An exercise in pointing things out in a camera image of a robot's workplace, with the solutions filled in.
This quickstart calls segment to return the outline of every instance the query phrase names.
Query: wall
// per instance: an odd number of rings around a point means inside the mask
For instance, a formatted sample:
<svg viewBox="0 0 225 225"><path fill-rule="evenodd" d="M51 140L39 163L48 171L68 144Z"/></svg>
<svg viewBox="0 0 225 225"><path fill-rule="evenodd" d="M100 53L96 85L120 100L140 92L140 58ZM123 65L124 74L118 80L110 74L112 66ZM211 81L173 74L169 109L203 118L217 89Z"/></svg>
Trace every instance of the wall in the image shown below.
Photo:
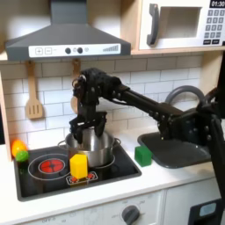
<svg viewBox="0 0 225 225"><path fill-rule="evenodd" d="M178 86L199 86L201 62L202 53L99 57L83 59L82 69L102 69L119 77L133 91L162 102ZM25 116L29 98L25 64L0 62L0 70L11 140L20 138L31 149L56 145L63 140L69 133L69 121L76 117L70 108L72 63L64 59L36 62L38 98L45 112L40 120ZM196 106L196 97L181 94L175 106L181 109ZM156 125L146 113L133 107L101 99L98 109L108 111L109 131Z"/></svg>

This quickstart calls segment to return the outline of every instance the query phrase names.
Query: red burner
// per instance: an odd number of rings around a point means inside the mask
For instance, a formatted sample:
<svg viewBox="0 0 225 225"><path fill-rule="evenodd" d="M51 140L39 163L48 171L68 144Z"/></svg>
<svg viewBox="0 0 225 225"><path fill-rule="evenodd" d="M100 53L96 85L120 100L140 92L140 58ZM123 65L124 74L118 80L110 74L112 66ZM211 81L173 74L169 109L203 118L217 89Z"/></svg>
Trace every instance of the red burner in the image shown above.
<svg viewBox="0 0 225 225"><path fill-rule="evenodd" d="M40 171L44 173L60 172L64 168L64 162L59 159L49 159L40 164Z"/></svg>

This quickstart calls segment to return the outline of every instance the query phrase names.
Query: microwave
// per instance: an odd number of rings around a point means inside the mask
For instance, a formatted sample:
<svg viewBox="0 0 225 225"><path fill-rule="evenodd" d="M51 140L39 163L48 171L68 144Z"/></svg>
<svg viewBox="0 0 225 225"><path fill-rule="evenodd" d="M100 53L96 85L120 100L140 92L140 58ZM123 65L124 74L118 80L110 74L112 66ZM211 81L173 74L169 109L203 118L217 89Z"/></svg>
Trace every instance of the microwave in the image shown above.
<svg viewBox="0 0 225 225"><path fill-rule="evenodd" d="M143 0L139 49L225 46L225 0Z"/></svg>

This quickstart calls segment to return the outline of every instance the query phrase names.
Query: cabinet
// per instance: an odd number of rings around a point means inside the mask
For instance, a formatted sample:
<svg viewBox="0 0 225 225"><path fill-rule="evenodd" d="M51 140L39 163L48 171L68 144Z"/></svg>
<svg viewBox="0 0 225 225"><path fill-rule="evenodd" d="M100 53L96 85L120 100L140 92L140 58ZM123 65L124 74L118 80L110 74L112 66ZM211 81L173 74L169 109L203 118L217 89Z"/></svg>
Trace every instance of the cabinet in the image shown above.
<svg viewBox="0 0 225 225"><path fill-rule="evenodd" d="M186 225L191 207L220 197L214 178L170 188L166 192L163 225Z"/></svg>

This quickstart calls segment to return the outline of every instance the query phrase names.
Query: range hood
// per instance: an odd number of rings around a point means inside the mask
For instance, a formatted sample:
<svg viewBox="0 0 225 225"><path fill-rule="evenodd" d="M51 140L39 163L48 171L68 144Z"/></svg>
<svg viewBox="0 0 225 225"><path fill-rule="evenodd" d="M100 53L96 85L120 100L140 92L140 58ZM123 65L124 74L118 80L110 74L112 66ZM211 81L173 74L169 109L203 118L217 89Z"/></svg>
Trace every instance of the range hood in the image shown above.
<svg viewBox="0 0 225 225"><path fill-rule="evenodd" d="M130 54L130 43L87 24L86 1L51 0L51 25L7 41L8 60Z"/></svg>

